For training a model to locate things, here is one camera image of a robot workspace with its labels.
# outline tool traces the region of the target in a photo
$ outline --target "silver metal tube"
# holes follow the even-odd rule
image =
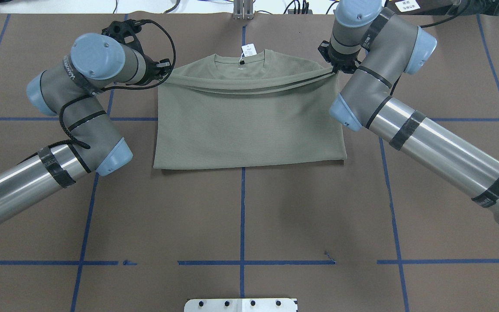
[[[387,142],[402,132],[414,109],[390,99],[371,122],[369,130]],[[400,146],[400,151],[429,168],[471,198],[485,193],[499,179],[499,161],[425,118]],[[487,207],[499,223],[499,199]]]
[[[68,146],[56,146],[51,151],[75,181],[87,174]],[[0,224],[61,189],[37,156],[3,172],[0,174]]]

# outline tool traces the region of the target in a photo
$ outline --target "black cable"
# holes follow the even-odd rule
[[[91,95],[89,95],[89,94],[83,95],[81,97],[77,97],[76,99],[68,101],[59,110],[59,124],[61,125],[63,132],[71,139],[72,142],[74,142],[74,144],[76,144],[77,146],[80,146],[81,148],[85,148],[86,150],[87,149],[89,150],[91,148],[91,146],[89,146],[89,144],[87,144],[85,142],[78,140],[77,138],[75,138],[75,136],[73,136],[73,134],[67,129],[67,126],[65,126],[65,121],[63,120],[63,114],[65,113],[65,109],[67,109],[67,107],[71,106],[72,104],[75,104],[77,101],[81,101],[81,100],[84,100],[84,99],[87,99],[90,97],[91,97]]]
[[[325,14],[328,14],[328,12],[331,10],[332,6],[334,6],[335,3],[338,3],[338,1],[333,1],[331,3],[331,6],[328,7],[328,10],[327,10],[327,12]]]
[[[166,10],[166,11],[165,11],[165,12],[163,12],[163,13],[170,13],[170,12],[172,12],[172,11],[176,10],[176,8],[178,8],[178,5],[179,5],[179,4],[180,4],[180,0],[176,0],[175,5],[174,5],[174,6],[172,6],[172,8],[170,8],[170,9]]]
[[[102,91],[113,90],[113,89],[121,89],[121,90],[147,90],[147,89],[151,89],[151,88],[157,87],[158,85],[161,85],[162,83],[164,83],[170,77],[170,75],[172,73],[172,69],[175,67],[175,64],[176,64],[176,48],[175,48],[175,43],[172,41],[171,35],[168,34],[168,32],[167,32],[167,30],[165,30],[165,28],[163,28],[160,24],[157,24],[153,20],[141,19],[140,22],[142,22],[141,25],[147,24],[147,23],[154,24],[155,26],[157,26],[159,29],[161,29],[163,31],[163,33],[165,34],[165,36],[167,36],[168,40],[171,42],[171,47],[172,47],[172,65],[171,65],[171,70],[167,73],[167,75],[162,80],[160,80],[158,83],[155,83],[154,85],[148,85],[146,87],[138,87],[138,88],[123,87],[121,85],[113,85],[113,87],[102,88],[101,89]]]
[[[450,20],[453,20],[454,18],[460,16],[461,14],[463,14],[463,12],[465,12],[465,10],[467,10],[467,8],[469,8],[469,5],[471,4],[471,0],[467,0],[467,4],[465,4],[463,10],[460,10],[459,12],[457,12],[455,15],[453,16],[450,16],[449,18],[446,18],[444,20],[440,20],[436,23],[432,23],[432,24],[426,24],[426,25],[421,25],[421,28],[427,28],[427,27],[432,27],[432,26],[436,26],[436,25],[440,25],[442,23],[446,23],[446,22],[449,22]]]
[[[396,82],[394,82],[394,85],[392,85],[392,90],[390,91],[390,96],[394,95],[394,90],[396,90],[396,85],[398,84],[398,81],[400,81],[401,77],[402,77],[402,75],[400,75],[400,77],[398,77],[398,79],[396,79]]]
[[[286,12],[288,11],[288,8],[289,8],[292,4],[294,4],[294,14],[295,14],[295,3],[296,3],[296,2],[299,4],[299,0],[292,0],[292,1],[291,1],[291,2],[290,2],[287,6],[286,6],[286,9],[285,9],[285,11],[284,11],[282,14],[286,14]]]
[[[52,143],[52,144],[49,144],[47,147],[48,148],[54,148],[55,146],[59,146],[59,145],[64,145],[64,144],[74,144],[75,142],[73,140],[62,140],[62,141],[59,141],[59,142],[55,142],[55,143]],[[38,152],[35,152],[34,154],[24,158],[23,161],[19,162],[19,164],[29,160],[30,158],[36,156],[38,154]]]

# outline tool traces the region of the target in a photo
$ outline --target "gray robot arm segment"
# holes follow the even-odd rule
[[[369,53],[334,101],[331,116],[354,131],[368,128],[489,209],[499,223],[499,161],[390,96],[396,79],[418,71],[436,40],[379,3],[341,0],[325,59],[334,55],[349,63],[357,51],[352,45]]]

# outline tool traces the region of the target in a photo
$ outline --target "olive green t-shirt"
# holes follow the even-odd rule
[[[159,87],[154,168],[211,169],[346,159],[329,115],[337,75],[265,50],[210,55],[174,69]]]

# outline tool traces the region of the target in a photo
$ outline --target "white tag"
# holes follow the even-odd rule
[[[253,45],[253,43],[242,46],[242,52],[244,53],[244,57],[257,54],[257,51],[255,51],[255,46]]]
[[[421,6],[417,4],[416,0],[404,0],[395,3],[400,12],[408,12],[412,10],[419,10]]]

